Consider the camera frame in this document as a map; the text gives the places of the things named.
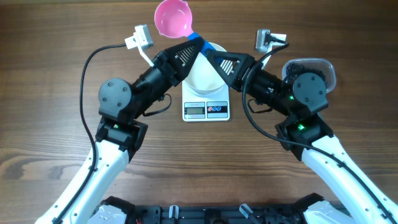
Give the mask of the pink scoop blue handle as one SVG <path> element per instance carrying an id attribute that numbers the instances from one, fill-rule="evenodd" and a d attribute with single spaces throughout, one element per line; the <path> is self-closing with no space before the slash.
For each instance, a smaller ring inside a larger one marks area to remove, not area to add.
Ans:
<path id="1" fill-rule="evenodd" d="M 159 34 L 171 39 L 200 37 L 192 29 L 193 15 L 187 1 L 162 1 L 155 10 L 154 22 Z"/>

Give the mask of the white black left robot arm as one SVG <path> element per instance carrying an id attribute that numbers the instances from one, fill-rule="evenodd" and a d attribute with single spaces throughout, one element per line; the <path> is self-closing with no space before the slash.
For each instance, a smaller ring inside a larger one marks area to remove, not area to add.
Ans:
<path id="1" fill-rule="evenodd" d="M 101 85 L 101 121 L 96 134 L 88 136 L 91 154 L 37 223 L 89 221 L 114 179 L 142 146 L 148 125 L 137 118 L 153 115 L 148 108 L 188 76 L 204 43 L 197 37 L 159 52 L 149 62 L 149 69 L 133 83 L 112 78 Z"/>

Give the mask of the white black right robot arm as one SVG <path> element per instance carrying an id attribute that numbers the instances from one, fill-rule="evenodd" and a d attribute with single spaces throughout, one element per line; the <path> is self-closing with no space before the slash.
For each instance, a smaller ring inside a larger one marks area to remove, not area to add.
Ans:
<path id="1" fill-rule="evenodd" d="M 207 50 L 206 57 L 226 84 L 242 94 L 243 110 L 254 128 L 314 171 L 346 207 L 356 223 L 397 223 L 397 204 L 366 176 L 319 115 L 328 107 L 325 77 L 311 68 L 295 68 L 284 79 L 248 54 Z M 247 96 L 285 120 L 275 136 L 253 120 Z"/>

